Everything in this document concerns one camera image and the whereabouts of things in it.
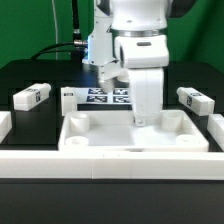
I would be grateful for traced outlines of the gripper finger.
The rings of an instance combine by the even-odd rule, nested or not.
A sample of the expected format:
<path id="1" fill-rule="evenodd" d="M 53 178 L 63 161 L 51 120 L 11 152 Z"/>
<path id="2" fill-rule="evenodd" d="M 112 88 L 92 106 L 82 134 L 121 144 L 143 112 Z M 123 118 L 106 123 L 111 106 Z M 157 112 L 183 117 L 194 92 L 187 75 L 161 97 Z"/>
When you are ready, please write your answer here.
<path id="1" fill-rule="evenodd" d="M 141 116 L 135 116 L 134 123 L 137 127 L 144 127 L 146 125 L 146 118 Z"/>
<path id="2" fill-rule="evenodd" d="M 98 82 L 105 93 L 114 89 L 114 79 L 121 76 L 125 70 L 118 61 L 112 61 L 98 67 Z"/>

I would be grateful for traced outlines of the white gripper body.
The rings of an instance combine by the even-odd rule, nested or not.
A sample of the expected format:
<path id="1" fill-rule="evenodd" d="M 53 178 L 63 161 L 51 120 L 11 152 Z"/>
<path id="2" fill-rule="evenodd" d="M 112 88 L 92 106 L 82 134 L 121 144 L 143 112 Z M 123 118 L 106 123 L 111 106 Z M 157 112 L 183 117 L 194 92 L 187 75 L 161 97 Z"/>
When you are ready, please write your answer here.
<path id="1" fill-rule="evenodd" d="M 164 70 L 169 64 L 167 37 L 116 37 L 114 53 L 127 71 L 136 119 L 156 117 L 162 110 Z"/>

